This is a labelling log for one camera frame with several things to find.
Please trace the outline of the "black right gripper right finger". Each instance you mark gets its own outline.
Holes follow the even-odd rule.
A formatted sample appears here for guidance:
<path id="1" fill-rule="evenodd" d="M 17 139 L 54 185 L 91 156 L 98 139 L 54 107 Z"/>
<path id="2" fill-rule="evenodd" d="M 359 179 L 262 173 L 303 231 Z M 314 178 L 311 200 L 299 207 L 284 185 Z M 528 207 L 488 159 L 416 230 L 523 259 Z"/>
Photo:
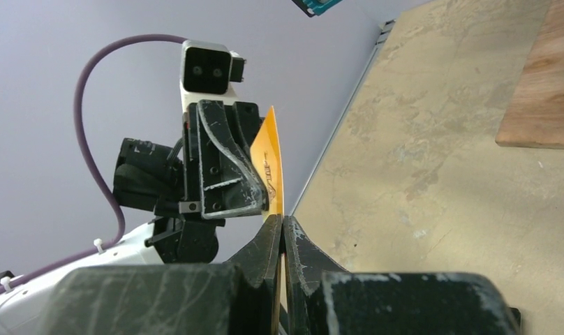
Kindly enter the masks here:
<path id="1" fill-rule="evenodd" d="M 291 334 L 519 334 L 521 314 L 485 276 L 351 272 L 283 222 Z"/>

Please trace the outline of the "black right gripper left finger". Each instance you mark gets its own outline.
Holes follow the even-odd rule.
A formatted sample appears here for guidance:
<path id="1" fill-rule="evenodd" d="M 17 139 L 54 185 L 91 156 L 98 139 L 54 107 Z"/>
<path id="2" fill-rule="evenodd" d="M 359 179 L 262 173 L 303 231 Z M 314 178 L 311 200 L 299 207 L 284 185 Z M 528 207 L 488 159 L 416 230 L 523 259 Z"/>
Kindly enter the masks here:
<path id="1" fill-rule="evenodd" d="M 277 334 L 281 215 L 221 264 L 118 265 L 71 271 L 38 334 Z"/>

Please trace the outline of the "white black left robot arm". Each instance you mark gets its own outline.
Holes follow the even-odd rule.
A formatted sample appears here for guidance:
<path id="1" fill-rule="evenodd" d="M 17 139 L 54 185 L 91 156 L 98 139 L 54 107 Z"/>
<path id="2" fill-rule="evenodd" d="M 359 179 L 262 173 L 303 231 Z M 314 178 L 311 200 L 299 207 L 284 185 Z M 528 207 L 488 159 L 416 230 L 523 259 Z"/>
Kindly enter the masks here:
<path id="1" fill-rule="evenodd" d="M 111 203 L 149 211 L 154 218 L 125 230 L 119 217 L 113 240 L 95 239 L 36 275 L 0 273 L 0 334 L 34 334 L 55 286 L 85 267 L 208 263 L 218 252 L 216 228 L 228 218 L 274 208 L 258 153 L 278 143 L 276 113 L 261 116 L 254 103 L 191 103 L 183 134 L 169 147 L 123 140 L 114 170 Z"/>

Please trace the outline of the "single orange credit card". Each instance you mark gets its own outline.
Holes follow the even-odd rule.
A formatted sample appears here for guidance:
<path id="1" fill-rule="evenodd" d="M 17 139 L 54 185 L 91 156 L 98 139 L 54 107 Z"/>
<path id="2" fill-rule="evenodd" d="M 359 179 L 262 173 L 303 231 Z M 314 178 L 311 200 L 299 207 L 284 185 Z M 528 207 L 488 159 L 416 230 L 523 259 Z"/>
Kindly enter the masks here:
<path id="1" fill-rule="evenodd" d="M 264 279 L 266 287 L 265 326 L 268 334 L 278 334 L 281 310 L 281 258 L 283 257 L 284 181 L 279 130 L 274 107 L 270 107 L 250 147 L 251 162 L 265 187 L 262 219 L 269 239 L 266 241 L 268 263 Z"/>

